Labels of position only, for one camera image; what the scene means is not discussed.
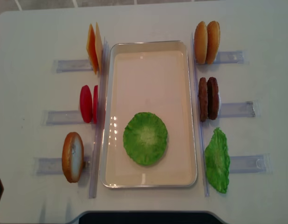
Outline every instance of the toy tomato slice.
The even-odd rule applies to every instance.
[[[93,91],[93,123],[97,123],[97,103],[98,103],[98,86]]]
[[[80,93],[80,109],[84,122],[90,123],[92,120],[92,96],[89,86],[85,85]]]

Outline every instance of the toy hamburger bun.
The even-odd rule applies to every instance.
[[[208,118],[215,120],[219,113],[219,87],[217,79],[210,77],[207,81]]]
[[[217,21],[212,21],[207,26],[208,41],[207,41],[207,64],[212,64],[217,56],[220,41],[220,29]]]
[[[207,26],[204,21],[201,21],[196,27],[194,36],[194,48],[196,61],[199,64],[204,64],[207,54]]]
[[[207,82],[206,78],[201,78],[199,81],[199,104],[200,104],[200,120],[206,121],[208,116],[208,96],[207,96]]]
[[[65,138],[62,151],[62,170],[70,183],[78,182],[84,159],[84,146],[77,132],[70,132]]]

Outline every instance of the floor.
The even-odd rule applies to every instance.
[[[204,0],[0,0],[0,14],[5,11],[22,11],[51,8],[74,8],[117,5],[141,5],[168,2]]]

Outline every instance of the tomato slice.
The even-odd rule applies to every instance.
[[[97,103],[98,103],[98,86],[93,91],[93,123],[97,123]]]
[[[81,88],[80,109],[84,122],[90,123],[92,120],[92,96],[90,88],[87,85]]]

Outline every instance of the lettuce leaf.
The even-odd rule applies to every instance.
[[[229,184],[230,156],[226,135],[217,127],[204,155],[208,182],[220,193],[226,193]]]

